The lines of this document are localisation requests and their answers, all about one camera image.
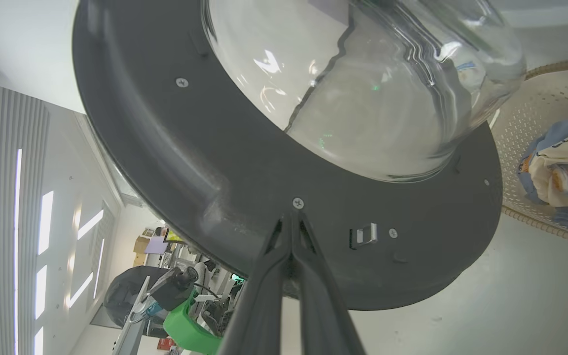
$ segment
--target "transparent glass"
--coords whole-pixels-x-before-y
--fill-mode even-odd
[[[486,0],[208,0],[203,23],[268,119],[378,180],[439,171],[525,72],[518,40]]]

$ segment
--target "cable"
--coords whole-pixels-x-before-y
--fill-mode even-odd
[[[205,286],[203,286],[203,285],[201,285],[201,284],[197,284],[197,283],[194,283],[194,285],[200,287],[200,288],[203,289],[203,290],[206,290],[207,292],[213,294],[214,297],[220,299],[220,297],[216,294],[216,292],[210,290],[209,288],[207,288],[207,287],[205,287]]]

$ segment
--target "laundry basket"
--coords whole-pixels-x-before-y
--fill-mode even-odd
[[[568,61],[528,73],[491,122],[503,175],[503,213],[543,231],[568,239],[568,228],[552,220],[554,207],[533,204],[516,171],[530,142],[552,124],[568,120]]]

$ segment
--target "cardboard box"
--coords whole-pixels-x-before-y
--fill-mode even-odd
[[[137,237],[137,240],[135,240],[135,247],[133,248],[133,251],[144,254],[144,251],[146,251],[146,247],[148,246],[149,242],[150,242],[149,238]]]
[[[138,252],[135,256],[135,261],[133,261],[133,267],[143,266],[146,263],[146,254],[143,252]]]

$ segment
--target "linear light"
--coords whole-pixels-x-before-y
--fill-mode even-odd
[[[67,297],[67,299],[65,300],[67,307],[71,308],[74,305],[74,303],[76,303],[80,295],[85,291],[85,288],[87,288],[87,286],[91,283],[92,279],[93,279],[93,272],[89,275],[89,277],[87,277],[83,285],[80,286],[80,288],[76,291],[76,293],[74,293],[73,297],[71,298]]]
[[[91,218],[89,220],[89,222],[87,222],[85,225],[83,225],[79,230],[78,230],[78,238],[83,238],[83,236],[86,234],[86,232],[88,232],[90,229],[93,228],[94,225],[98,224],[98,222],[100,222],[100,220],[102,219],[102,216],[104,215],[104,210],[101,210],[98,212],[97,215],[93,216],[93,218]]]
[[[47,290],[47,265],[36,273],[36,296],[34,307],[34,319],[38,319],[45,310],[45,292]]]
[[[43,355],[43,327],[34,335],[34,355]]]
[[[98,260],[98,271],[95,273],[95,286],[93,286],[93,299],[95,299],[95,295],[98,290],[98,279],[100,278],[100,266],[102,265],[102,251],[104,251],[104,238],[102,238],[102,244],[100,245],[100,260]]]
[[[16,151],[16,173],[14,175],[14,230],[13,230],[13,272],[14,272],[14,353],[19,353],[19,201],[21,194],[21,166],[23,150]]]
[[[41,222],[38,230],[38,254],[41,255],[49,247],[49,229],[52,224],[52,202],[54,202],[54,191],[49,191],[43,195],[41,201]]]

